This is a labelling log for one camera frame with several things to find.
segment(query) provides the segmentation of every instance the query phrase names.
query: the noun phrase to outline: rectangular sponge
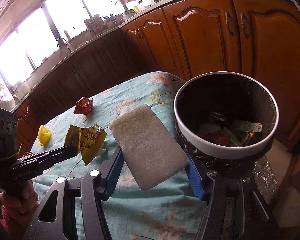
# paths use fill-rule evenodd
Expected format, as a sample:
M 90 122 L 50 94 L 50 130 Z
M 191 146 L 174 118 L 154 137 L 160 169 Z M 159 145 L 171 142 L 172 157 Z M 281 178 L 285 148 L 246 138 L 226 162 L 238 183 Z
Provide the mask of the rectangular sponge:
M 109 128 L 142 191 L 160 184 L 188 165 L 186 154 L 147 105 L 117 117 Z

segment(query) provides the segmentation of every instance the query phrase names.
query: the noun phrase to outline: trash can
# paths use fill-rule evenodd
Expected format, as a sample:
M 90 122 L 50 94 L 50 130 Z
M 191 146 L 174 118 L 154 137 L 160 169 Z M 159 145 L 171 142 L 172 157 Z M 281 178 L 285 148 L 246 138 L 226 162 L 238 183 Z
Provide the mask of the trash can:
M 277 103 L 260 82 L 234 72 L 211 72 L 186 82 L 174 99 L 174 112 L 183 136 L 201 152 L 220 159 L 238 160 L 260 153 L 273 140 L 279 122 Z M 211 112 L 229 123 L 235 119 L 262 123 L 260 140 L 243 147 L 227 147 L 196 135 Z

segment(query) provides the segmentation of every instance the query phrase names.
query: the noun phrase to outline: light blue tablecloth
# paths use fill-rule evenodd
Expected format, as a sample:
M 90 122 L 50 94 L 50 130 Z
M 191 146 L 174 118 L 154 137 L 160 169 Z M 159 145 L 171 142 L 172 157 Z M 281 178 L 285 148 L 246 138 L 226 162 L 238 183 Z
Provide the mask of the light blue tablecloth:
M 136 106 L 151 106 L 170 134 L 175 137 L 173 99 L 183 84 L 183 80 L 169 73 L 144 74 L 93 96 L 93 114 L 75 115 L 72 107 L 49 121 L 45 126 L 52 132 L 51 140 L 43 148 L 36 139 L 32 147 L 33 153 L 62 147 L 71 124 L 79 127 L 98 124 L 105 128 L 107 137 L 103 149 L 106 150 L 88 166 L 84 166 L 79 154 L 54 165 L 35 178 L 34 187 L 39 201 L 58 176 L 68 179 L 82 177 L 97 169 L 103 160 L 111 157 L 118 144 L 108 125 L 118 115 Z M 76 220 L 78 237 L 84 239 L 80 201 L 80 198 L 76 199 Z M 156 240 L 194 239 L 205 207 L 205 202 L 200 202 L 193 196 L 185 170 L 151 190 L 142 192 L 126 164 L 113 196 L 103 202 L 106 220 L 114 240 L 147 239 L 143 236 Z

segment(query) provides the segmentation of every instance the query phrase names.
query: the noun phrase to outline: red packaging in trash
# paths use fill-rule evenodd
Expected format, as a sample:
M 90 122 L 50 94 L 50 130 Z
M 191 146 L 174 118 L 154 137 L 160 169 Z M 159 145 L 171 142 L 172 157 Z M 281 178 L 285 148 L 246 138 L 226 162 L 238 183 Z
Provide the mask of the red packaging in trash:
M 228 146 L 230 143 L 230 135 L 221 132 L 207 133 L 202 136 L 202 139 L 222 146 Z
M 92 111 L 93 99 L 89 100 L 85 97 L 80 98 L 78 102 L 75 103 L 74 114 L 88 114 Z

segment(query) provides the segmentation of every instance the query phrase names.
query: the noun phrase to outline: finger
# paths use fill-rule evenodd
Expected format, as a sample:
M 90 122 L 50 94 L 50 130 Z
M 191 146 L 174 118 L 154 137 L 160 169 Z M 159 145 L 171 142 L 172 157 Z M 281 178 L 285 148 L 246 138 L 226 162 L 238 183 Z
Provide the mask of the finger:
M 21 215 L 20 222 L 23 225 L 25 225 L 25 226 L 29 225 L 29 223 L 31 222 L 31 220 L 34 216 L 34 213 L 36 212 L 38 206 L 39 206 L 39 204 L 36 203 L 31 211 L 27 212 L 26 214 Z
M 11 207 L 4 207 L 5 209 L 5 213 L 11 217 L 13 220 L 15 220 L 16 222 L 18 222 L 20 220 L 21 217 L 21 213 L 17 208 L 11 208 Z
M 28 199 L 21 200 L 21 208 L 19 208 L 19 211 L 22 214 L 25 214 L 25 213 L 31 211 L 34 208 L 37 201 L 38 201 L 38 195 L 34 191 L 32 193 L 32 195 L 30 197 L 28 197 Z
M 21 201 L 17 197 L 14 197 L 6 192 L 0 193 L 0 201 L 5 207 L 21 208 Z
M 32 180 L 28 180 L 22 187 L 22 196 L 24 199 L 28 199 L 33 193 L 33 182 Z

